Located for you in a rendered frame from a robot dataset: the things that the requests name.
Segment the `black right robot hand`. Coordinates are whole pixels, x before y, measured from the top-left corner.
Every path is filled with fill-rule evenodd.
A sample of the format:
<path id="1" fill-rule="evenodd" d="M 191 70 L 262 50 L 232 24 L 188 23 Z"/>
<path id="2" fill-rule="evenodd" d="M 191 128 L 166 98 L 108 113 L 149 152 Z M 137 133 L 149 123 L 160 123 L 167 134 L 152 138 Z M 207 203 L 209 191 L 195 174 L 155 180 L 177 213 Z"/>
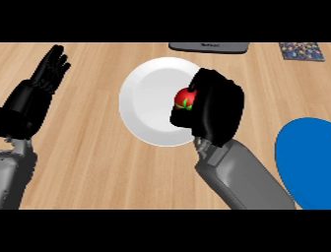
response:
<path id="1" fill-rule="evenodd" d="M 192 135 L 217 146 L 234 138 L 243 109 L 244 92 L 241 87 L 214 70 L 201 68 L 188 86 L 198 92 L 191 110 L 173 105 L 170 123 L 192 129 Z"/>

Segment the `blue plate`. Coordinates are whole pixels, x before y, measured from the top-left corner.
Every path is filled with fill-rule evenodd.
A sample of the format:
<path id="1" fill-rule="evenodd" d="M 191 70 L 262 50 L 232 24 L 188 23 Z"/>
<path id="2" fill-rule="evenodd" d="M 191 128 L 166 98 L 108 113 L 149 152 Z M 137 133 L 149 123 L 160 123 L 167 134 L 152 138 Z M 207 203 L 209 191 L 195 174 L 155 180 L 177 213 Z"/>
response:
<path id="1" fill-rule="evenodd" d="M 275 161 L 300 207 L 331 210 L 331 122 L 303 117 L 283 127 L 275 141 Z"/>

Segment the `dark grey flat appliance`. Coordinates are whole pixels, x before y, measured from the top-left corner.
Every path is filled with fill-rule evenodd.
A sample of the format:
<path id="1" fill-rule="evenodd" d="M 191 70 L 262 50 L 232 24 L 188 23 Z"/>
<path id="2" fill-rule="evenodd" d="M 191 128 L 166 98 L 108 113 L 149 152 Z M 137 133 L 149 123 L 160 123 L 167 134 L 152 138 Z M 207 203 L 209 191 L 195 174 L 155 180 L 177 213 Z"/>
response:
<path id="1" fill-rule="evenodd" d="M 249 42 L 170 42 L 173 50 L 219 54 L 243 54 L 249 50 Z"/>

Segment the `white plate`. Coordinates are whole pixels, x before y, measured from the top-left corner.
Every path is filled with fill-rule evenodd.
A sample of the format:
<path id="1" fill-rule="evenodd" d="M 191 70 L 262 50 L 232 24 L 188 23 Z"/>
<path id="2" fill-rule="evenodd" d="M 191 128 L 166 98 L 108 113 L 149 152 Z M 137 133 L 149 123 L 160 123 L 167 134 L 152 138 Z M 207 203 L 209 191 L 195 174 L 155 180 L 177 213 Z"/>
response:
<path id="1" fill-rule="evenodd" d="M 120 114 L 133 136 L 157 147 L 192 142 L 192 131 L 170 123 L 175 96 L 201 67 L 186 59 L 160 57 L 142 63 L 126 77 L 120 92 Z"/>

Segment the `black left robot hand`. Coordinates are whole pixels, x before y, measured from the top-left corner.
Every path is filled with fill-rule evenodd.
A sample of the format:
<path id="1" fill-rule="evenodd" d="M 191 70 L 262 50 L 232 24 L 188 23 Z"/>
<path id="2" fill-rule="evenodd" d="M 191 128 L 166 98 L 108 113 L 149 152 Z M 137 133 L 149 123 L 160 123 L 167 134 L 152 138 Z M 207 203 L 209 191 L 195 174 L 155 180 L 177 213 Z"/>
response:
<path id="1" fill-rule="evenodd" d="M 63 46 L 55 45 L 41 59 L 32 76 L 13 89 L 0 106 L 0 137 L 29 140 L 38 132 L 52 97 L 71 67 Z"/>

